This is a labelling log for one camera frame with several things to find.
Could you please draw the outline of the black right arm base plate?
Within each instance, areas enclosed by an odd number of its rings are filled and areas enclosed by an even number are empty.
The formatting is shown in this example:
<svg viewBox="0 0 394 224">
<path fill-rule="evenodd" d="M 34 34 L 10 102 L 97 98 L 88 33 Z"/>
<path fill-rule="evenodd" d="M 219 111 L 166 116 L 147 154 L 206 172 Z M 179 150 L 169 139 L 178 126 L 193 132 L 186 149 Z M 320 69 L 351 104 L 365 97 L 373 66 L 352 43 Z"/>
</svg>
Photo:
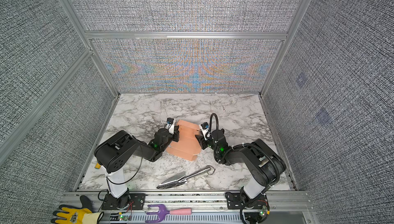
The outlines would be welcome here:
<svg viewBox="0 0 394 224">
<path fill-rule="evenodd" d="M 249 198 L 245 194 L 240 192 L 225 192 L 225 198 L 227 208 L 230 210 L 240 210 L 244 206 Z M 260 195 L 254 202 L 250 203 L 245 207 L 245 210 L 249 209 L 263 209 L 268 207 L 268 200 L 266 195 Z"/>
</svg>

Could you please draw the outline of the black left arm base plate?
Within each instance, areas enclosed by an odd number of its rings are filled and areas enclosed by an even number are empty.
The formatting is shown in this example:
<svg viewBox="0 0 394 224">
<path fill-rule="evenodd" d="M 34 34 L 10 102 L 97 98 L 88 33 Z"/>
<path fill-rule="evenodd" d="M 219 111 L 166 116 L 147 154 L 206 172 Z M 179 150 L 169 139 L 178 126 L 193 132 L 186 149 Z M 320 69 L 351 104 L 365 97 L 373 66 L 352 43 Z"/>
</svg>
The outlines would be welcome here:
<svg viewBox="0 0 394 224">
<path fill-rule="evenodd" d="M 106 194 L 102 210 L 142 210 L 145 204 L 146 194 L 126 192 L 120 198 L 115 198 L 111 194 Z"/>
</svg>

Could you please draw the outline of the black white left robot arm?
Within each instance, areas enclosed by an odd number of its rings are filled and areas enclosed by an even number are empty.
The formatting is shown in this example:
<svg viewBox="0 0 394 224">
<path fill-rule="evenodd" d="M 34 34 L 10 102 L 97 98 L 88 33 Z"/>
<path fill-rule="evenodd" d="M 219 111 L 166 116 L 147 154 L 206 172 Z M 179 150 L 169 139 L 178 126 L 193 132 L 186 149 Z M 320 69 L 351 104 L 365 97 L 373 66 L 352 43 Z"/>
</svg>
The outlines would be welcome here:
<svg viewBox="0 0 394 224">
<path fill-rule="evenodd" d="M 178 142 L 179 126 L 167 125 L 160 128 L 148 144 L 121 130 L 101 143 L 94 151 L 97 163 L 104 167 L 109 193 L 115 199 L 128 192 L 123 167 L 131 156 L 150 162 L 158 160 L 171 142 Z"/>
</svg>

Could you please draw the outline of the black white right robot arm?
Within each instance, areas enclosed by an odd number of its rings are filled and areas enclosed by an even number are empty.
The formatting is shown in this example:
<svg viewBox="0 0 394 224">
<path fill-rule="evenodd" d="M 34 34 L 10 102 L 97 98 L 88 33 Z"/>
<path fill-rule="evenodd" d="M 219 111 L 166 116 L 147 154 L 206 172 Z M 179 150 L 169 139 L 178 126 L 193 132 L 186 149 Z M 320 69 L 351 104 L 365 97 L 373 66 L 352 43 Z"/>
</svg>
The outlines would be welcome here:
<svg viewBox="0 0 394 224">
<path fill-rule="evenodd" d="M 244 201 L 264 195 L 276 185 L 282 173 L 287 169 L 284 160 L 264 141 L 257 139 L 252 143 L 230 146 L 224 135 L 225 130 L 219 128 L 219 119 L 215 113 L 209 122 L 199 125 L 196 135 L 200 147 L 213 150 L 214 160 L 221 165 L 244 163 L 251 173 L 251 179 L 240 190 Z"/>
</svg>

